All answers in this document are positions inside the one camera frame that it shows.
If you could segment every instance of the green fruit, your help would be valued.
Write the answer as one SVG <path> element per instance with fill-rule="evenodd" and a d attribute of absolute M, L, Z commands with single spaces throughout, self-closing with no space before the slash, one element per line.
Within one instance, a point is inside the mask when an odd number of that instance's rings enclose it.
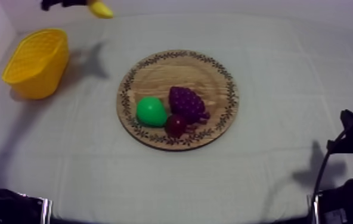
<path fill-rule="evenodd" d="M 162 127 L 167 121 L 164 105 L 156 97 L 142 98 L 138 103 L 136 115 L 140 122 L 155 127 Z"/>

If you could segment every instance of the wooden plate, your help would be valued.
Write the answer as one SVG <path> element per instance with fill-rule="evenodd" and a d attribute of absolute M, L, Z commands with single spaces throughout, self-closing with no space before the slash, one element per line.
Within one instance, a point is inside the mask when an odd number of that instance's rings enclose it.
<path fill-rule="evenodd" d="M 142 97 L 162 100 L 171 115 L 168 93 L 171 86 L 192 89 L 205 102 L 211 118 L 198 125 L 195 133 L 170 138 L 164 128 L 141 126 L 136 120 L 136 106 Z M 220 137 L 232 124 L 239 103 L 236 84 L 225 67 L 211 57 L 186 50 L 153 54 L 133 66 L 118 89 L 117 113 L 125 129 L 137 140 L 151 147 L 168 150 L 192 150 Z"/>

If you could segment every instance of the white table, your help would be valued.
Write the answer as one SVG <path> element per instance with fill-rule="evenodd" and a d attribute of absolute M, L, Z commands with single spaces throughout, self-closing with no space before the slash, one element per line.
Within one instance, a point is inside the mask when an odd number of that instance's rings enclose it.
<path fill-rule="evenodd" d="M 54 96 L 22 101 L 0 77 L 1 187 L 50 198 L 57 216 L 90 222 L 255 223 L 306 214 L 326 142 L 342 130 L 339 112 L 353 111 L 353 33 L 238 14 L 63 28 L 72 56 Z M 239 87 L 235 122 L 198 150 L 148 148 L 117 118 L 123 76 L 167 49 L 216 58 Z M 333 156 L 325 177 L 324 187 L 353 177 L 353 157 Z"/>

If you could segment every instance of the red fruit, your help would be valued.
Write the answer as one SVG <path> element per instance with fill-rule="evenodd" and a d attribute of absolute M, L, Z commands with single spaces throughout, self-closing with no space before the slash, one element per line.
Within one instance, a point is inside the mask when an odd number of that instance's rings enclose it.
<path fill-rule="evenodd" d="M 179 138 L 185 133 L 187 125 L 186 119 L 183 116 L 173 114 L 168 117 L 165 123 L 165 132 L 170 137 Z"/>
<path fill-rule="evenodd" d="M 204 123 L 210 118 L 203 100 L 189 88 L 171 87 L 168 100 L 171 112 L 185 117 L 189 125 L 196 122 Z"/>

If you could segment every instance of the plastic fruit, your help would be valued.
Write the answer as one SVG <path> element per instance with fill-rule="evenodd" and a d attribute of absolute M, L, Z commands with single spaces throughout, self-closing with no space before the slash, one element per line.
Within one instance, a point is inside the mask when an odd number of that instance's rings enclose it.
<path fill-rule="evenodd" d="M 90 12 L 98 18 L 113 18 L 114 16 L 113 11 L 100 0 L 88 0 L 88 7 Z"/>
<path fill-rule="evenodd" d="M 173 114 L 168 117 L 165 123 L 165 132 L 173 138 L 180 138 L 187 128 L 186 119 L 183 116 Z"/>
<path fill-rule="evenodd" d="M 183 116 L 188 125 L 206 123 L 210 118 L 210 114 L 206 112 L 206 107 L 201 97 L 189 88 L 171 87 L 168 100 L 172 114 Z"/>
<path fill-rule="evenodd" d="M 164 105 L 156 97 L 142 98 L 138 103 L 136 115 L 140 122 L 154 127 L 162 127 L 167 121 Z"/>

